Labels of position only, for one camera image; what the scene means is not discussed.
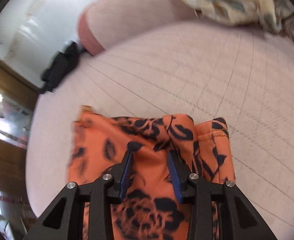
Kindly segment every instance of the crumpled fabric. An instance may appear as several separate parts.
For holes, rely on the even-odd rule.
[[[294,12],[289,0],[182,0],[198,16],[228,26],[260,23],[264,30],[279,33],[282,20]]]
[[[115,240],[182,240],[187,238],[190,205],[179,204],[167,167],[175,150],[191,172],[223,184],[235,181],[229,134],[223,118],[195,125],[186,114],[160,118],[95,114],[84,106],[74,123],[74,149],[68,181],[86,184],[108,173],[127,150],[134,153],[127,196],[111,205]],[[89,204],[85,205],[83,239],[88,238]],[[218,239],[217,209],[212,203],[213,239]]]

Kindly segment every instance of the silver screw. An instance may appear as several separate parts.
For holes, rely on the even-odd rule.
[[[227,187],[234,187],[235,183],[233,181],[231,181],[231,180],[228,180],[228,181],[226,181],[226,186]]]
[[[191,173],[191,174],[189,174],[189,178],[190,178],[190,179],[198,179],[199,176],[198,176],[198,174],[196,174],[196,173]]]
[[[72,189],[72,188],[74,188],[74,187],[76,187],[76,183],[74,183],[74,182],[69,182],[69,183],[67,184],[67,188],[69,188],[69,189]]]
[[[111,174],[105,174],[103,175],[103,179],[104,180],[110,180],[112,178],[112,175]]]

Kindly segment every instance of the floral cloth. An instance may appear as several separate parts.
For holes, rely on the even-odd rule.
[[[197,15],[204,15],[216,22],[235,26],[260,23],[272,33],[282,29],[282,19],[294,12],[289,0],[182,0],[196,10]]]
[[[175,150],[194,173],[215,183],[235,180],[226,121],[195,125],[186,114],[162,118],[106,118],[84,107],[74,124],[74,149],[68,180],[95,181],[134,152],[127,196],[111,206],[115,240],[182,240],[187,238],[190,205],[178,204],[167,153]],[[84,239],[88,238],[89,204],[85,205]],[[212,203],[213,239],[218,239],[217,210]]]

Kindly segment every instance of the pink couch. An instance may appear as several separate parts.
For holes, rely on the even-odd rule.
[[[196,123],[223,116],[237,185],[279,240],[294,239],[294,44],[194,18],[179,0],[101,0],[84,11],[79,36],[94,57],[41,95],[34,115],[26,182],[36,215],[67,183],[80,105]]]

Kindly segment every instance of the orange floral fabric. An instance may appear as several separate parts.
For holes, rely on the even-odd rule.
[[[133,172],[127,196],[111,206],[115,240],[187,238],[190,205],[174,196],[167,153],[175,150],[194,173],[215,183],[235,181],[226,121],[216,118],[195,125],[186,114],[161,118],[106,118],[84,107],[74,123],[74,149],[68,181],[86,184],[122,161],[126,150],[134,152]],[[84,239],[88,237],[85,206]],[[212,203],[213,239],[218,237],[217,211]]]

